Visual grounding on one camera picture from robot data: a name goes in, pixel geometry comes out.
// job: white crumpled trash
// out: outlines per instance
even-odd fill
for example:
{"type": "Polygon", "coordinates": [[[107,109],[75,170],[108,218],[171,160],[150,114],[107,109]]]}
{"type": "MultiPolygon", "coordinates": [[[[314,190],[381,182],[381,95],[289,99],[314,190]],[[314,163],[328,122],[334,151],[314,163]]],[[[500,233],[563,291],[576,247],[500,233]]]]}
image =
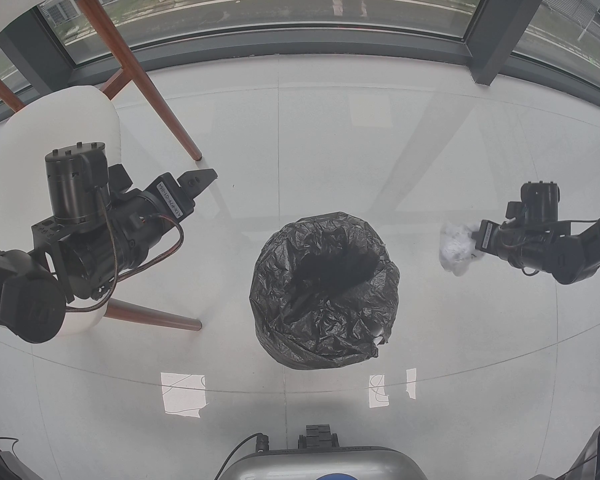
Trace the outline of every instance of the white crumpled trash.
{"type": "Polygon", "coordinates": [[[462,276],[472,261],[480,260],[484,252],[475,249],[471,233],[480,229],[480,223],[455,225],[447,222],[440,229],[440,265],[447,272],[462,276]]]}

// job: hole in trash bag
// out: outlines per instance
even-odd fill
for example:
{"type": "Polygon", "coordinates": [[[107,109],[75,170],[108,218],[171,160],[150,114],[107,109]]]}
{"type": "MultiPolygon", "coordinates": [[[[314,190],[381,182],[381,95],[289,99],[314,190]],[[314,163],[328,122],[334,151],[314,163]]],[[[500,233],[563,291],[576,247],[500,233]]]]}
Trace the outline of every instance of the hole in trash bag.
{"type": "Polygon", "coordinates": [[[290,283],[291,314],[285,321],[293,321],[305,314],[305,308],[314,300],[333,298],[354,286],[369,281],[378,264],[378,255],[340,241],[335,251],[304,256],[290,283]]]}

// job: trash can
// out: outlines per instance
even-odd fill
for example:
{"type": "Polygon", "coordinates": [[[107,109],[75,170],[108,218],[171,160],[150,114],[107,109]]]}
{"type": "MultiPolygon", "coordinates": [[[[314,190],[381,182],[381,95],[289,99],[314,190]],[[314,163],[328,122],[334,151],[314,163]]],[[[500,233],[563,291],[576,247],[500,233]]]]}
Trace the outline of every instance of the trash can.
{"type": "Polygon", "coordinates": [[[398,267],[380,236],[343,212],[287,224],[264,245],[249,300],[280,364],[339,368],[378,356],[398,311],[398,267]]]}

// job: white tile floor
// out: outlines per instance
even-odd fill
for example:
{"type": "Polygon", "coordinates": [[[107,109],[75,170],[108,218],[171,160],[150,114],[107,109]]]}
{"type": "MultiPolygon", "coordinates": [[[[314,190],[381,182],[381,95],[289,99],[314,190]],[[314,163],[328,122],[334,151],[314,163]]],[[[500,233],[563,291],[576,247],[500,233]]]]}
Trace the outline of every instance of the white tile floor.
{"type": "MultiPolygon", "coordinates": [[[[563,287],[487,257],[456,278],[438,263],[438,232],[502,220],[528,180],[560,184],[562,217],[599,217],[599,108],[373,57],[249,58],[152,78],[219,178],[184,222],[181,251],[116,296],[204,329],[104,319],[32,346],[0,328],[0,435],[20,438],[24,462],[45,480],[202,479],[250,433],[294,447],[305,425],[329,423],[341,444],[396,448],[431,480],[570,466],[600,424],[600,270],[563,287]],[[255,337],[253,265],[280,226],[333,211],[368,220],[400,268],[392,336],[362,364],[283,368],[255,337]]],[[[195,168],[135,87],[114,103],[137,186],[195,168]]]]}

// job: white label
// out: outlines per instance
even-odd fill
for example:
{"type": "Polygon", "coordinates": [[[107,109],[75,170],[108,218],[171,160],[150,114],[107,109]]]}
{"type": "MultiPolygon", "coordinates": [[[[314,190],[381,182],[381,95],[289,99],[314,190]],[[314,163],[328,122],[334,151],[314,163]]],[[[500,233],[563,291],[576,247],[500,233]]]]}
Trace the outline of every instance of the white label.
{"type": "Polygon", "coordinates": [[[487,245],[489,244],[489,238],[491,238],[491,230],[493,229],[493,224],[490,222],[487,224],[487,232],[484,234],[484,240],[482,241],[482,248],[487,249],[487,245]]]}
{"type": "Polygon", "coordinates": [[[173,200],[173,197],[171,196],[170,192],[167,190],[167,187],[164,186],[164,183],[163,182],[158,183],[157,188],[158,188],[158,192],[160,192],[160,195],[162,196],[162,199],[165,200],[165,202],[167,203],[167,206],[169,208],[171,208],[171,211],[173,212],[173,214],[176,215],[176,219],[179,219],[180,217],[182,217],[184,215],[182,213],[182,210],[176,204],[176,201],[173,200]]]}

